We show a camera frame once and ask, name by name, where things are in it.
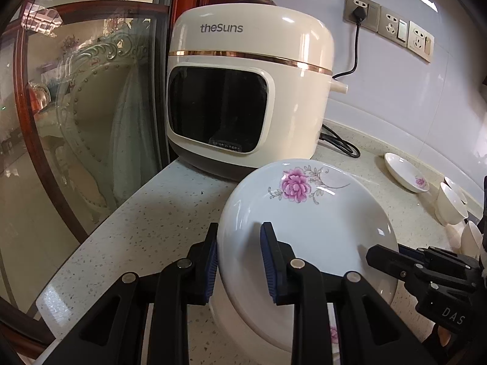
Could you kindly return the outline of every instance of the rice cooker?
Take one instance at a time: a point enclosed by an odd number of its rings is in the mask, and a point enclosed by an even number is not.
[[[328,92],[346,92],[331,78],[333,53],[323,23],[271,0],[184,12],[167,60],[171,147],[234,180],[281,159],[309,159]]]

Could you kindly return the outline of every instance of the speckled stone countertop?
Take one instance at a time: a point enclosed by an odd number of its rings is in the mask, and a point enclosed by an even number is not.
[[[352,159],[319,145],[313,159],[343,169],[363,183],[388,214],[398,243],[453,251],[460,247],[464,223],[443,227],[436,220],[434,185],[428,193],[408,192],[387,172],[383,157],[366,150]],[[62,338],[123,273],[156,273],[186,256],[193,243],[203,240],[210,222],[218,222],[235,186],[180,161],[157,174],[92,233],[37,299],[54,336]],[[392,307],[422,340],[432,323],[416,313],[415,304],[399,282]],[[191,363],[254,364],[218,331],[208,306],[190,306],[188,333]]]

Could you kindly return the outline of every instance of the wall socket panel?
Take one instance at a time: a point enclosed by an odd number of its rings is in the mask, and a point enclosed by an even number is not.
[[[378,33],[402,47],[408,46],[408,20],[386,7],[380,7]]]
[[[357,7],[363,7],[367,12],[367,17],[362,22],[361,26],[377,32],[379,29],[380,5],[371,0],[345,0],[343,19],[355,23],[356,21],[352,13]]]
[[[415,22],[409,22],[408,49],[431,63],[434,37]]]

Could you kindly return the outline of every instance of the black power cord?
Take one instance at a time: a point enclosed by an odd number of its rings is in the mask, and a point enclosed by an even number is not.
[[[357,7],[355,10],[352,12],[353,17],[355,18],[355,22],[357,23],[357,30],[355,32],[355,63],[354,67],[350,71],[346,72],[341,72],[340,74],[335,74],[333,75],[333,79],[337,79],[338,77],[343,77],[344,75],[349,75],[355,72],[357,69],[357,63],[359,62],[359,30],[362,22],[364,19],[367,17],[367,12],[363,7]],[[337,147],[340,151],[342,151],[345,155],[348,155],[351,158],[359,158],[360,157],[360,151],[357,147],[355,147],[351,142],[348,142],[344,139],[342,139],[338,134],[333,132],[332,129],[330,129],[326,125],[322,125],[322,128],[326,129],[330,134],[326,133],[320,133],[320,140],[327,141],[330,144],[334,145]]]
[[[359,149],[355,147],[351,142],[342,139],[338,134],[333,132],[333,130],[330,129],[328,126],[322,125],[321,127],[329,131],[331,134],[326,134],[321,132],[320,140],[329,142],[330,144],[337,147],[341,152],[343,152],[345,155],[349,156],[350,158],[360,157]]]
[[[344,75],[349,75],[355,72],[357,69],[357,64],[359,62],[359,30],[362,24],[362,21],[367,17],[367,13],[363,7],[357,7],[352,12],[353,17],[355,18],[355,23],[357,23],[357,30],[355,32],[355,63],[354,67],[350,71],[341,72],[340,74],[333,75],[333,79],[337,79],[339,77],[343,77]]]

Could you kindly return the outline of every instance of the screw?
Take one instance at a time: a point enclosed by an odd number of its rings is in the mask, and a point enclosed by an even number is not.
[[[122,276],[122,282],[124,282],[125,284],[130,284],[130,283],[133,283],[136,279],[136,276],[134,273],[125,273],[123,276]]]
[[[358,283],[361,280],[361,276],[357,272],[350,272],[347,274],[347,280],[352,283]]]
[[[183,258],[183,259],[180,259],[177,263],[178,267],[180,269],[186,269],[186,268],[189,268],[191,266],[191,260],[190,259],[187,259],[187,258]]]
[[[302,269],[306,265],[306,263],[299,258],[294,258],[290,263],[294,269]]]

